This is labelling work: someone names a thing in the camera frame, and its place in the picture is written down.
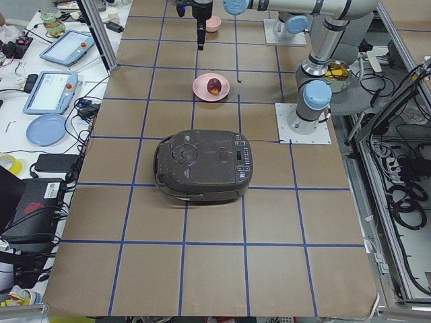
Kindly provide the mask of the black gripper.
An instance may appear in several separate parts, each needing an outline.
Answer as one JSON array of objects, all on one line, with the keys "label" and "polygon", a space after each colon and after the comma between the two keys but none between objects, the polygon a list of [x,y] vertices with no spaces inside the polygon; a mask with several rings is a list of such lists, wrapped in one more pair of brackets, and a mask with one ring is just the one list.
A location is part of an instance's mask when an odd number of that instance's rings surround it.
[{"label": "black gripper", "polygon": [[205,45],[205,22],[211,18],[213,11],[212,0],[192,0],[192,16],[197,22],[197,48],[203,50]]}]

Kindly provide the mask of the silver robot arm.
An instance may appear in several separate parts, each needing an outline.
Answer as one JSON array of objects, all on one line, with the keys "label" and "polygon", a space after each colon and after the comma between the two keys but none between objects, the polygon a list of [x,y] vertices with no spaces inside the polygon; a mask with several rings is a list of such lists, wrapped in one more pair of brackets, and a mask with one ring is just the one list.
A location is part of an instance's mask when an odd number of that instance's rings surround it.
[{"label": "silver robot arm", "polygon": [[[252,4],[257,4],[259,11],[265,11],[268,1],[224,1],[223,6],[230,15],[239,15]],[[209,21],[213,17],[212,1],[177,1],[177,14],[182,17],[186,8],[190,7],[192,16],[196,19],[197,48],[204,49],[206,34],[215,32]],[[266,44],[272,46],[305,46],[305,31],[308,29],[309,19],[299,13],[279,11],[276,19],[263,20]]]},{"label": "silver robot arm", "polygon": [[319,117],[328,107],[332,91],[324,81],[330,59],[350,21],[376,9],[376,1],[224,1],[226,12],[240,15],[248,9],[277,11],[273,34],[279,38],[298,34],[308,26],[308,17],[324,17],[316,42],[311,44],[308,58],[296,70],[299,102],[288,117],[288,126],[301,135],[314,132]]}]

